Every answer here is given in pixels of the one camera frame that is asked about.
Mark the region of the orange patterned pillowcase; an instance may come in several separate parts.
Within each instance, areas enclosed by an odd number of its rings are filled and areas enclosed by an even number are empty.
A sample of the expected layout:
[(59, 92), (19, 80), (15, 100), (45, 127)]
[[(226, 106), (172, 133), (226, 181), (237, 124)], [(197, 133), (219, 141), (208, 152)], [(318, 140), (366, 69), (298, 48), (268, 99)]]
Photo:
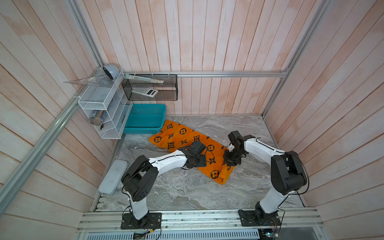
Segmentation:
[(149, 142), (171, 153), (195, 141), (200, 141), (207, 147), (203, 152), (206, 155), (207, 166), (199, 170), (216, 183), (224, 185), (235, 168), (224, 163), (224, 153), (227, 148), (219, 142), (170, 120), (165, 121), (160, 133), (149, 138)]

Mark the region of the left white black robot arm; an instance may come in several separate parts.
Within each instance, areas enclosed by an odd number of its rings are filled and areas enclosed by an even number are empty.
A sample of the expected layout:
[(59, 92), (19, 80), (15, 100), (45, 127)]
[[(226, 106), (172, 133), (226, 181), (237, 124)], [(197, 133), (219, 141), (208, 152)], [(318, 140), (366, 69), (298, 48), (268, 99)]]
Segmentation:
[(129, 196), (133, 217), (140, 221), (148, 214), (146, 197), (158, 176), (178, 168), (189, 170), (206, 167), (207, 159), (204, 153), (207, 150), (203, 143), (196, 141), (161, 157), (137, 157), (121, 178), (122, 193)]

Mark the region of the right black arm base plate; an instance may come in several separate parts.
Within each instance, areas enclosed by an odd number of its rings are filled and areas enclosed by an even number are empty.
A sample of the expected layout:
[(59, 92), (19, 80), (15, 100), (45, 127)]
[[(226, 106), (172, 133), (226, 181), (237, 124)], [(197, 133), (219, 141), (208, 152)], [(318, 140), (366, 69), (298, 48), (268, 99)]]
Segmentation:
[(252, 211), (238, 210), (243, 227), (280, 226), (278, 212), (266, 214), (260, 209)]

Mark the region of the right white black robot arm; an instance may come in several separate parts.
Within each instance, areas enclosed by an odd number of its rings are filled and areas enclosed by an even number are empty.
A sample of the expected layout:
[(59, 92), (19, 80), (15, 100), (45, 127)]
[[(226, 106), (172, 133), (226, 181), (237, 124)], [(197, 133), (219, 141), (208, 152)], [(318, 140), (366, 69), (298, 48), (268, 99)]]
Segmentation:
[(252, 154), (271, 167), (272, 187), (267, 195), (256, 204), (258, 217), (275, 214), (289, 195), (308, 184), (308, 177), (299, 155), (273, 148), (252, 135), (241, 136), (238, 131), (228, 135), (229, 149), (224, 153), (224, 164), (236, 166), (243, 157)]

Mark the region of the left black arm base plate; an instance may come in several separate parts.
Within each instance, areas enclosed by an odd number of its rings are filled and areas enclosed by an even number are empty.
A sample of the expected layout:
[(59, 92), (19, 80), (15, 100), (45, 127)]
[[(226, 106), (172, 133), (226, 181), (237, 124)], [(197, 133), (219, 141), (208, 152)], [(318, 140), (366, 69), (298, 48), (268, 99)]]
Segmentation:
[(147, 213), (142, 219), (137, 220), (133, 214), (124, 213), (121, 223), (122, 230), (156, 230), (161, 228), (162, 213)]

